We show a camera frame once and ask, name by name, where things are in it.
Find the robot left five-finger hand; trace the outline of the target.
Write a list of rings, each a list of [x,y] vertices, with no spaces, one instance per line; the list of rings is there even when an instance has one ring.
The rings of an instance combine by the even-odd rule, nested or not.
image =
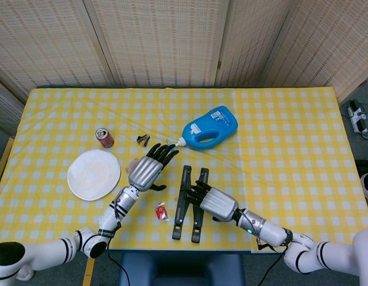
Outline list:
[[[149,189],[153,191],[166,189],[166,185],[156,185],[155,180],[172,158],[179,153],[179,150],[174,150],[175,147],[175,144],[155,144],[128,175],[130,186],[135,187],[139,192]]]

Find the robot right five-finger hand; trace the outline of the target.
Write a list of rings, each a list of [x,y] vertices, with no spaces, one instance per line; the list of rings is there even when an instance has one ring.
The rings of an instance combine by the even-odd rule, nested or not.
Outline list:
[[[230,222],[238,209],[238,202],[233,197],[201,181],[190,186],[186,199],[219,222]]]

